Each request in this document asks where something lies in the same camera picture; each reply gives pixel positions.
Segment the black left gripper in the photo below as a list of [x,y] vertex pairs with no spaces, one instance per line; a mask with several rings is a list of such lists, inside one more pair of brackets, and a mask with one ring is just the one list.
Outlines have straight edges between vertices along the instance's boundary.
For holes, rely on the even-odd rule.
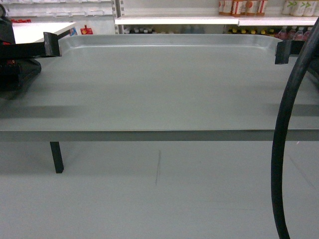
[[12,22],[0,17],[0,93],[11,95],[41,72],[36,58],[60,57],[57,34],[44,32],[43,42],[15,44]]

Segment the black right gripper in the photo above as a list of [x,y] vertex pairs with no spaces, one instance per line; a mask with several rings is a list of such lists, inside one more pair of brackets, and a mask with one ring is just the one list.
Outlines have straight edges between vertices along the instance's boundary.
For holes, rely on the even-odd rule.
[[310,41],[286,40],[277,44],[275,64],[288,64],[296,57],[296,65],[306,65],[305,78],[319,85],[319,44]]

